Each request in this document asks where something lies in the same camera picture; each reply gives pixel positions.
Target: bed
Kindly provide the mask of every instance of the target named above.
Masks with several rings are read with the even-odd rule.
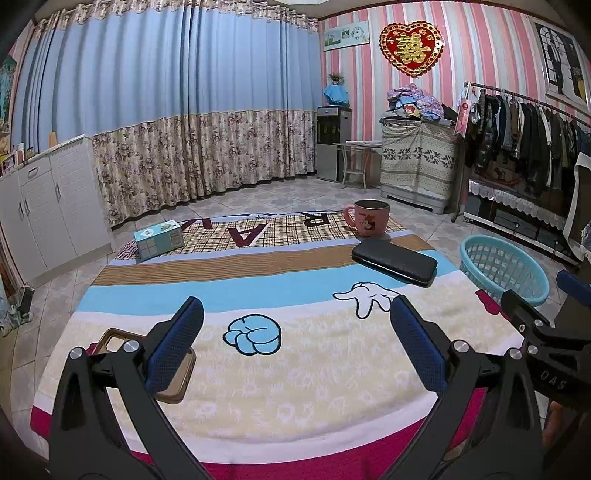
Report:
[[[406,295],[423,318],[477,351],[504,353],[522,341],[442,254],[393,219],[386,235],[437,260],[429,288],[355,264],[359,240],[340,212],[189,220],[184,247],[141,264],[130,242],[68,322],[36,392],[31,427],[48,438],[71,348],[87,348],[111,327],[146,334],[196,296],[206,313],[193,374],[181,403],[160,405],[212,475],[377,478],[436,400],[390,325],[394,297]],[[241,335],[237,321],[267,325],[266,337]],[[110,395],[131,450],[150,461],[118,392]],[[481,399],[475,391],[454,444]]]

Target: framed picture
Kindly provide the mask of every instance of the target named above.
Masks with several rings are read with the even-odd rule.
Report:
[[[9,155],[1,156],[0,164],[2,167],[2,176],[4,176],[8,170],[13,168],[13,166],[17,164],[17,153],[12,152]]]
[[[546,80],[546,95],[585,112],[591,111],[590,79],[584,54],[572,35],[532,18]]]
[[[369,22],[350,23],[329,28],[322,35],[324,51],[369,43]]]

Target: smartphone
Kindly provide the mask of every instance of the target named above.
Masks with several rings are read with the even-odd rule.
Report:
[[[353,249],[351,258],[366,267],[422,287],[428,287],[437,273],[434,258],[384,240],[363,240]]]

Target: pile of clothes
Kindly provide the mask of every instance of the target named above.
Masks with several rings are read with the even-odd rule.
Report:
[[[446,117],[441,103],[414,83],[390,90],[388,103],[383,118],[438,121]]]

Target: potted plant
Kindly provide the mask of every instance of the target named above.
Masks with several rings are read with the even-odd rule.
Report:
[[[333,85],[343,85],[345,82],[345,77],[341,72],[329,73],[328,77]]]

